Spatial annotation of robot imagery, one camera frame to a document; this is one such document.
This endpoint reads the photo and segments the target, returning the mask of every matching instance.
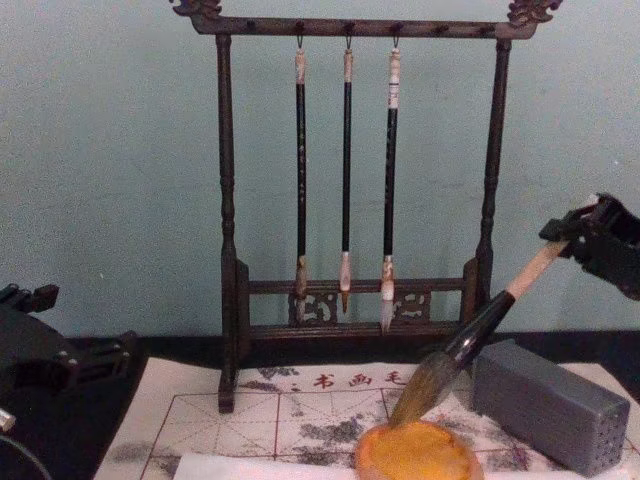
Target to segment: white brush tip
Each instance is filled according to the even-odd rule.
[[[380,328],[382,333],[388,333],[393,319],[393,302],[382,302],[382,314],[380,317]]]

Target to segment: wooden handle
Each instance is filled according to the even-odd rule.
[[[340,291],[351,290],[351,261],[349,252],[342,252],[342,263],[340,265]]]
[[[351,83],[353,77],[353,54],[351,49],[347,48],[344,51],[344,83]]]
[[[298,85],[304,85],[304,70],[305,70],[305,60],[304,60],[304,49],[299,48],[296,52],[296,83]]]
[[[296,298],[304,300],[307,296],[307,260],[303,256],[298,257],[296,264]]]
[[[547,267],[553,263],[568,244],[568,241],[548,242],[540,249],[536,256],[531,259],[527,266],[522,269],[518,276],[511,281],[506,289],[507,292],[518,300],[529,290],[531,285],[533,285]]]
[[[391,255],[385,255],[382,263],[382,284],[380,286],[382,300],[384,302],[393,302],[393,259]]]
[[[389,60],[389,108],[398,109],[400,91],[400,50],[394,48]]]

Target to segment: rack post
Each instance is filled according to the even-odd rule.
[[[493,270],[491,232],[493,231],[493,216],[496,212],[496,190],[500,173],[500,150],[502,148],[510,51],[511,40],[498,40],[496,42],[496,73],[493,80],[493,100],[491,103],[491,120],[489,122],[487,160],[484,170],[484,199],[482,201],[480,241],[476,248],[476,258],[478,259],[476,310],[487,303],[491,297],[491,272]]]
[[[222,190],[222,336],[224,367],[218,386],[220,412],[233,411],[233,390],[238,362],[238,305],[236,295],[236,246],[233,206],[233,111],[231,106],[231,36],[216,35],[218,52],[218,133],[220,149],[220,187]]]

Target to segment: decorative carved top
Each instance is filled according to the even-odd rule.
[[[509,23],[520,28],[529,23],[548,22],[553,18],[547,9],[557,10],[562,0],[513,0],[509,4]]]
[[[220,0],[177,0],[180,5],[173,7],[173,11],[182,17],[202,15],[210,20],[214,20],[220,14],[222,7]]]

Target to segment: calligraphy brush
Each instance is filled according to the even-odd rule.
[[[389,420],[392,427],[416,421],[436,405],[440,394],[476,357],[511,306],[568,243],[548,242],[509,286],[485,305],[471,323],[455,334],[443,350],[430,353],[422,360],[393,410]]]
[[[391,51],[389,60],[389,109],[387,113],[387,160],[384,186],[384,261],[382,264],[382,333],[389,331],[393,318],[393,190],[396,169],[396,133],[398,129],[398,92],[400,89],[400,50]]]
[[[304,105],[305,58],[302,38],[296,52],[296,127],[298,142],[298,261],[296,264],[296,320],[304,320],[307,297],[306,223],[307,223],[307,147]]]
[[[342,311],[347,313],[351,290],[351,261],[349,259],[349,214],[351,195],[351,77],[353,54],[351,37],[347,37],[344,51],[344,129],[342,134],[342,264],[340,265],[340,292]]]

